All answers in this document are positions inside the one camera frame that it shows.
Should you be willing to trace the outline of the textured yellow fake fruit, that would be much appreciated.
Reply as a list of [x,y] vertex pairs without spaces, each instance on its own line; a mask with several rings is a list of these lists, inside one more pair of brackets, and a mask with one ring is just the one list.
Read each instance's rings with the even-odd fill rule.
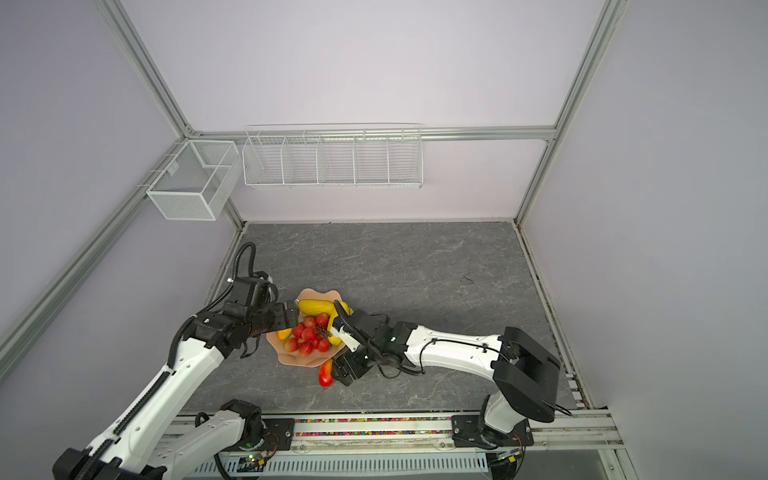
[[337,306],[340,306],[346,315],[352,313],[351,308],[340,300],[303,299],[298,301],[300,312],[314,317],[326,314],[330,319],[336,318],[339,315]]

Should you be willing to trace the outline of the red fake fruit cluster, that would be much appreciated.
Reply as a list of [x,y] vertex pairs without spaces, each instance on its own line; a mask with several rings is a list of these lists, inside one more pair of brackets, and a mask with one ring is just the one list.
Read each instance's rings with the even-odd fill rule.
[[333,345],[328,341],[327,323],[329,317],[321,314],[317,317],[303,316],[293,327],[292,336],[282,342],[282,352],[309,356],[312,353],[327,353]]

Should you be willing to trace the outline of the peach wavy fruit bowl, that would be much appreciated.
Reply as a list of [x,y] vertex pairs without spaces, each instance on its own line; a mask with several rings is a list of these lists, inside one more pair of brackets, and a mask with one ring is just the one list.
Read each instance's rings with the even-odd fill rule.
[[[280,327],[277,332],[266,335],[268,343],[278,355],[278,361],[286,366],[320,367],[336,354],[341,353],[345,344],[331,334],[334,302],[340,301],[347,312],[349,307],[342,300],[341,294],[336,290],[321,293],[307,288],[297,299],[289,304],[289,315],[298,321],[296,327]],[[327,317],[328,321],[322,326],[314,327],[314,334],[304,336],[306,320],[309,317],[317,319],[318,316]]]

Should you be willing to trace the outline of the red yellow fake mango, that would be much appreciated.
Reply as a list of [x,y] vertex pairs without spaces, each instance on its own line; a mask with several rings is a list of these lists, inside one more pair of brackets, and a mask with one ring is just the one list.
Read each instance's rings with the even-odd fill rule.
[[329,359],[322,364],[318,374],[318,383],[323,388],[329,388],[335,379],[333,378],[333,360]]

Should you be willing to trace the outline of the red orange fake mango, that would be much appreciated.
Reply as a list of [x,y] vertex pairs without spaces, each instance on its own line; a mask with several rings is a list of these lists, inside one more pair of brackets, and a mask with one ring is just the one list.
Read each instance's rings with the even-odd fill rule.
[[293,334],[291,329],[285,329],[277,332],[277,338],[279,341],[284,342],[288,340]]

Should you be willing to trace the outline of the smooth yellow fake fruit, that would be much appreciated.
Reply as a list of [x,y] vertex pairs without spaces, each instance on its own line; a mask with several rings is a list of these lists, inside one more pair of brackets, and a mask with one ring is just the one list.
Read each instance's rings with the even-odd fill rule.
[[327,332],[328,332],[328,341],[333,346],[338,346],[342,343],[342,340],[335,335],[335,327],[334,327],[334,321],[338,318],[337,313],[333,313],[329,316],[329,320],[327,323]]

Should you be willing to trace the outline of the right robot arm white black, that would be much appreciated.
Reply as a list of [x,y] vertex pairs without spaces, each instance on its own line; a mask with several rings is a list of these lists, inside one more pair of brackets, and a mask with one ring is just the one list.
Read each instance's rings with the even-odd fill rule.
[[531,421],[551,423],[567,408],[557,402],[562,363],[518,327],[496,335],[440,332],[410,322],[390,323],[387,316],[362,310],[347,312],[335,302],[331,332],[345,346],[333,359],[332,377],[344,385],[372,368],[422,376],[443,368],[483,378],[495,391],[483,401],[477,418],[463,417],[453,426],[460,447],[493,450],[529,446],[525,429]]

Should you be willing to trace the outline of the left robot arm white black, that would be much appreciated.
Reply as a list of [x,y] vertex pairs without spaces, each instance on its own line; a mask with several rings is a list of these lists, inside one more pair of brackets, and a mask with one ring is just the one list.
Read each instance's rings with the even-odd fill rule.
[[203,310],[177,331],[166,364],[129,407],[87,447],[67,449],[56,479],[182,479],[227,448],[259,450],[267,427],[260,407],[230,400],[174,443],[159,442],[192,394],[234,351],[250,356],[249,339],[295,327],[297,306],[256,273],[239,277],[219,311]]

